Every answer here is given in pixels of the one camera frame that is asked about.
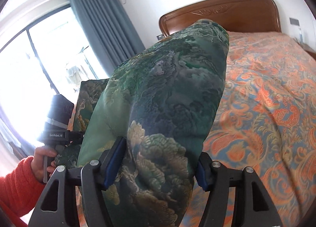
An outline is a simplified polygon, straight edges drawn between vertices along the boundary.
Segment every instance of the pillow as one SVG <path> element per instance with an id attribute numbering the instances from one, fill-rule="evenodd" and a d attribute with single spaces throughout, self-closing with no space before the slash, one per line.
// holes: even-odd
<path id="1" fill-rule="evenodd" d="M 86 131 L 92 112 L 104 91 L 109 79 L 88 80 L 81 82 L 77 104 L 73 110 L 68 129 Z M 65 165 L 67 169 L 75 168 L 81 144 L 71 143 L 55 158 L 56 165 Z"/>
<path id="2" fill-rule="evenodd" d="M 98 159 L 118 136 L 127 137 L 122 167 L 104 192 L 114 226 L 179 226 L 224 90 L 228 49 L 227 32 L 204 19 L 114 71 L 77 163 Z"/>

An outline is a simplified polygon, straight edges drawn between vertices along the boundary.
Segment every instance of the bed sheet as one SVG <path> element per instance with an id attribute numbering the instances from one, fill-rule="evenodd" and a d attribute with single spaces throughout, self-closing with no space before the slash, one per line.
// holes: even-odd
<path id="1" fill-rule="evenodd" d="M 316 196 L 316 61 L 281 33 L 229 33 L 226 85 L 203 150 L 227 167 L 254 167 L 284 227 Z M 208 192 L 195 185 L 181 227 L 198 226 Z M 225 227 L 231 225 L 231 188 Z"/>

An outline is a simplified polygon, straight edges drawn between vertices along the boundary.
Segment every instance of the wooden headboard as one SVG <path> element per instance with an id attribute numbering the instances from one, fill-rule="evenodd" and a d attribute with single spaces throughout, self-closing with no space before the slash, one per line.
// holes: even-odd
<path id="1" fill-rule="evenodd" d="M 273 0 L 206 0 L 163 15 L 159 27 L 169 36 L 201 18 L 211 19 L 231 32 L 281 32 Z"/>

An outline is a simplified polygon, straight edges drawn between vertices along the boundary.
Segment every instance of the red sweater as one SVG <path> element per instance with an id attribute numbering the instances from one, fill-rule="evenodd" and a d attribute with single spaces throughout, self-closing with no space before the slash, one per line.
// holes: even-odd
<path id="1" fill-rule="evenodd" d="M 16 227 L 27 227 L 20 217 L 29 213 L 44 189 L 31 169 L 32 156 L 22 159 L 12 173 L 0 177 L 0 207 Z"/>

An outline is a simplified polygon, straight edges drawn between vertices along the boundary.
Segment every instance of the wall switch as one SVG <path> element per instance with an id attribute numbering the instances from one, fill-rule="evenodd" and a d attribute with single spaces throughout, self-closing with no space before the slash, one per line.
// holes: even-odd
<path id="1" fill-rule="evenodd" d="M 295 26 L 300 26 L 300 22 L 296 18 L 290 18 L 290 24 Z"/>
<path id="2" fill-rule="evenodd" d="M 162 40 L 163 38 L 165 38 L 165 36 L 163 34 L 157 36 L 158 40 Z"/>

